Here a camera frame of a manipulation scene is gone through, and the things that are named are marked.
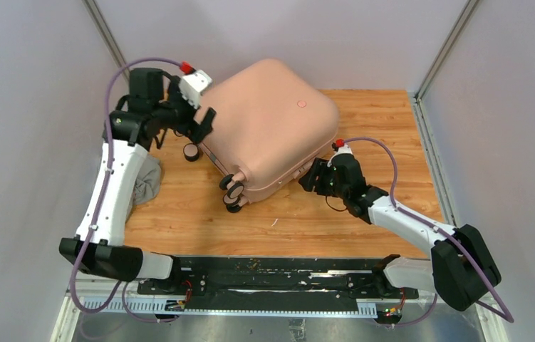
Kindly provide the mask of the pink suitcase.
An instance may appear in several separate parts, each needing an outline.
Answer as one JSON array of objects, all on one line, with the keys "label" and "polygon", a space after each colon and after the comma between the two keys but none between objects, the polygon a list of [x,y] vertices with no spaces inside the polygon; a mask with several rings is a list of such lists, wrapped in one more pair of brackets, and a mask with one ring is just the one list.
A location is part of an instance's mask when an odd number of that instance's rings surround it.
[{"label": "pink suitcase", "polygon": [[231,213],[302,176],[338,134],[335,102],[275,58],[212,86],[201,105],[198,121],[209,108],[216,114],[198,148],[222,173],[219,188]]}]

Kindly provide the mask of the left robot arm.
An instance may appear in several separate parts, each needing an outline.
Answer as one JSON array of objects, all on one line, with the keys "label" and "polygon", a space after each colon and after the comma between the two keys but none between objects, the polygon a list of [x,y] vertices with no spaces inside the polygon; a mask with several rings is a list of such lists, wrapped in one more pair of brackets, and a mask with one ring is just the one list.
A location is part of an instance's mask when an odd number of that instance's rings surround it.
[{"label": "left robot arm", "polygon": [[135,181],[151,146],[161,147],[171,129],[198,144],[211,133],[216,116],[208,108],[201,122],[194,117],[212,79],[191,66],[182,76],[159,68],[134,68],[129,93],[108,114],[101,170],[87,212],[73,238],[63,238],[60,254],[76,271],[117,281],[156,279],[166,294],[183,285],[179,260],[124,244],[125,222]]}]

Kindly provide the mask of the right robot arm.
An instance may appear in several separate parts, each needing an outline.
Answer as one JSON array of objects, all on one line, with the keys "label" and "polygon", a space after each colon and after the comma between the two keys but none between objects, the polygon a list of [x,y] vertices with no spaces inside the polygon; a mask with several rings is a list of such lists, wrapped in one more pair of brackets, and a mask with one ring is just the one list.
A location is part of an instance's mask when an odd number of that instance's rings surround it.
[{"label": "right robot arm", "polygon": [[390,297],[399,288],[420,289],[465,311],[502,282],[476,227],[443,224],[394,200],[389,192],[366,182],[351,154],[330,161],[316,158],[298,182],[306,192],[341,199],[352,216],[389,230],[428,255],[428,260],[384,258],[371,279],[381,297]]}]

